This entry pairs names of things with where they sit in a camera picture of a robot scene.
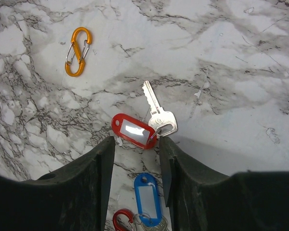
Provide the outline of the red key tag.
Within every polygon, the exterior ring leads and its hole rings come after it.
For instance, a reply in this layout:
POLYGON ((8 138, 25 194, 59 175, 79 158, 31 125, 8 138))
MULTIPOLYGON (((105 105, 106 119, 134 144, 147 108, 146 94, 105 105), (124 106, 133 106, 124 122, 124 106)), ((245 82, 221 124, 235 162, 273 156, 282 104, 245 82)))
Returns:
POLYGON ((112 118, 111 128, 118 137, 145 150, 153 148, 157 142, 152 127, 127 114, 116 114, 112 118))

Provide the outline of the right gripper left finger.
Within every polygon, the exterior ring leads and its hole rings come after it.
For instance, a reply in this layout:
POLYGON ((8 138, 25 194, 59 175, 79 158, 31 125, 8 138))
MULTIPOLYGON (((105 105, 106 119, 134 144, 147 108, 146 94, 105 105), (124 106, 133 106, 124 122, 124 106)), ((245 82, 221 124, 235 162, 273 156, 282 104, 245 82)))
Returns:
POLYGON ((0 231, 102 231, 114 155, 110 136, 37 180, 0 176, 0 231))

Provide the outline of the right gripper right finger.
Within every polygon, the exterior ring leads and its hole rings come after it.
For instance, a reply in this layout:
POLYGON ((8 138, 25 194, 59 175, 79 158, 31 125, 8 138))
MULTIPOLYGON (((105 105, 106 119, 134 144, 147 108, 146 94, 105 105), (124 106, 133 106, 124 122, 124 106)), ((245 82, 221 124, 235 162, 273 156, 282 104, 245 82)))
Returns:
POLYGON ((159 140, 166 206, 174 231, 289 231, 289 171, 224 175, 159 140))

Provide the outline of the silver key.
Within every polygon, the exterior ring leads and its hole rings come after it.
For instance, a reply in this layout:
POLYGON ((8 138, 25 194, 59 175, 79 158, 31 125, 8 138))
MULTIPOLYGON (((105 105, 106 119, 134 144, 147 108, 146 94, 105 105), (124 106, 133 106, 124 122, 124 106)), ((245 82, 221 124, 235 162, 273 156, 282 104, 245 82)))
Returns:
POLYGON ((174 114, 171 111, 165 111, 163 107, 160 106, 148 80, 144 81, 142 89, 150 105, 151 118, 148 121, 148 125, 155 130, 158 137, 176 133, 178 127, 174 114))

